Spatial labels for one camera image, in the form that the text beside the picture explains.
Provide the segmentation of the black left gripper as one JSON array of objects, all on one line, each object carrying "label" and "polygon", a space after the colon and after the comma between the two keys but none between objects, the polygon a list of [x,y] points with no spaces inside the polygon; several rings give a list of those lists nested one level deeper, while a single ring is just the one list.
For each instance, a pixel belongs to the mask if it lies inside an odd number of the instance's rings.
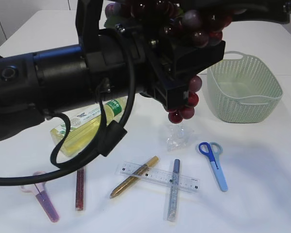
[{"label": "black left gripper", "polygon": [[80,0],[76,29],[96,100],[140,92],[175,109],[191,77],[222,60],[225,27],[290,15],[289,0]]}]

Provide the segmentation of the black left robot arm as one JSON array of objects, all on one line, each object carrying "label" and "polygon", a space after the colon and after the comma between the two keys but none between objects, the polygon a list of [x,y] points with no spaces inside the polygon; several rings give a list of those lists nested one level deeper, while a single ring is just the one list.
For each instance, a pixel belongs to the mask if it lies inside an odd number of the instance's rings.
[{"label": "black left robot arm", "polygon": [[122,137],[136,93],[168,111],[193,107],[190,79],[223,58],[221,32],[235,21],[288,23],[291,0],[118,0],[100,29],[100,0],[80,0],[76,45],[0,58],[0,141],[60,112],[128,96],[119,123],[96,140]]}]

